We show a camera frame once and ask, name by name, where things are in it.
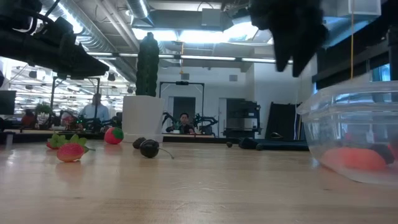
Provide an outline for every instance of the clear plastic container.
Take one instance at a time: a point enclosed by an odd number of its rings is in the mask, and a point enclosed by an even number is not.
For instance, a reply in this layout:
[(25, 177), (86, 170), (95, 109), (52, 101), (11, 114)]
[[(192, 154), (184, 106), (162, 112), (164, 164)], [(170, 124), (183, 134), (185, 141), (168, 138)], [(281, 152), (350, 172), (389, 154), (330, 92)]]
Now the clear plastic container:
[(398, 82), (331, 86), (297, 112), (324, 166), (358, 182), (398, 185)]

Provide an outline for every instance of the man in white shirt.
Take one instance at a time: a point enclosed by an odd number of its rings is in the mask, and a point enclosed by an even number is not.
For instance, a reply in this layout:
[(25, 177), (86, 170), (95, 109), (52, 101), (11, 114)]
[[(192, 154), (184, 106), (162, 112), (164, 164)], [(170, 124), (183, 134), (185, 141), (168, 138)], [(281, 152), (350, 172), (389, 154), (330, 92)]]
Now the man in white shirt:
[(79, 115), (83, 115), (87, 119), (94, 118), (96, 101), (98, 101), (97, 118), (99, 118), (101, 121), (109, 120), (108, 108), (101, 104), (101, 94), (99, 93), (94, 94), (93, 102), (89, 105), (86, 105)]

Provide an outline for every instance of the white pot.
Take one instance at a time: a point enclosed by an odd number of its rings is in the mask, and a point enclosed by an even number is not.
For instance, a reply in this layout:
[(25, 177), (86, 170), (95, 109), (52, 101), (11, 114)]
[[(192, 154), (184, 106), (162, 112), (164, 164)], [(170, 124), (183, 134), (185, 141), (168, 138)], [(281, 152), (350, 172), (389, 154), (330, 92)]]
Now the white pot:
[(144, 137), (163, 142), (162, 118), (164, 99), (152, 96), (123, 98), (123, 142), (134, 142)]

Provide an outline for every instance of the cherry stem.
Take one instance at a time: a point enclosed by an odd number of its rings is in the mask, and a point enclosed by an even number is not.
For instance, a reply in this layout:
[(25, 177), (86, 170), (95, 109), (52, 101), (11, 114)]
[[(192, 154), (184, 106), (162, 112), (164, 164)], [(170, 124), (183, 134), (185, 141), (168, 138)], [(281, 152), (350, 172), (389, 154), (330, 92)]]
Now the cherry stem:
[(161, 148), (159, 148), (160, 150), (163, 150), (163, 151), (165, 151), (165, 152), (167, 152), (171, 157), (172, 157), (172, 159), (174, 159), (174, 156), (171, 154), (171, 153), (169, 153), (167, 150), (165, 150), (165, 149), (161, 149)]

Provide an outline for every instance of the man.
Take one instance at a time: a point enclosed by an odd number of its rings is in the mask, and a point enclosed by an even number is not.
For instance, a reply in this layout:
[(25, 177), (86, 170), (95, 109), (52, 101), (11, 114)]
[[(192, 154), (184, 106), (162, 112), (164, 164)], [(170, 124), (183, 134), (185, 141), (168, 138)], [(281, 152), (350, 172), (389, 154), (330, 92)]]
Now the man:
[[(181, 126), (178, 128), (181, 134), (195, 134), (193, 126), (189, 124), (189, 115), (187, 113), (182, 113), (180, 115)], [(174, 126), (168, 127), (166, 131), (174, 131)]]
[(79, 113), (79, 115), (83, 115), (87, 119), (94, 118), (96, 102), (98, 102), (97, 118), (99, 118), (100, 121), (109, 120), (108, 108), (101, 104), (101, 94), (99, 93), (94, 94), (93, 102), (89, 105), (86, 105)]

